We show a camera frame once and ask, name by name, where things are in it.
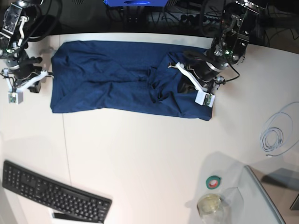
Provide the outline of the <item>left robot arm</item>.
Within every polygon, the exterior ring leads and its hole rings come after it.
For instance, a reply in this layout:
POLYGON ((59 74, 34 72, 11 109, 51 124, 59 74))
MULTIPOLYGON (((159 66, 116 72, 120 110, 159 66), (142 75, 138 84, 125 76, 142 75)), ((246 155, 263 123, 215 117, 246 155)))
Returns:
POLYGON ((204 27, 204 16, 209 1, 201 4, 199 30, 205 37, 212 38, 209 49, 200 53, 184 51, 185 69, 199 82, 203 90, 212 93, 213 88, 226 84, 219 74, 227 67, 232 67, 244 57, 251 33, 255 30, 259 15, 266 9, 266 0, 234 0, 223 2, 217 27, 204 27))

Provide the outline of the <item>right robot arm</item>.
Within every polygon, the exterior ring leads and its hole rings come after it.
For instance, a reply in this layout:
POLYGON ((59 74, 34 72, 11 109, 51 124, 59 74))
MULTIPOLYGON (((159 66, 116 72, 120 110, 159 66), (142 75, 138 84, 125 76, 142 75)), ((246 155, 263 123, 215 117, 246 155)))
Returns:
POLYGON ((0 29, 0 58, 6 64, 0 75, 7 80, 10 93, 29 90, 39 93, 41 80, 52 74, 39 64, 41 57, 29 57, 29 42, 39 42, 58 25, 63 3, 57 1, 57 14, 42 14, 41 0, 16 0, 6 9, 0 29))

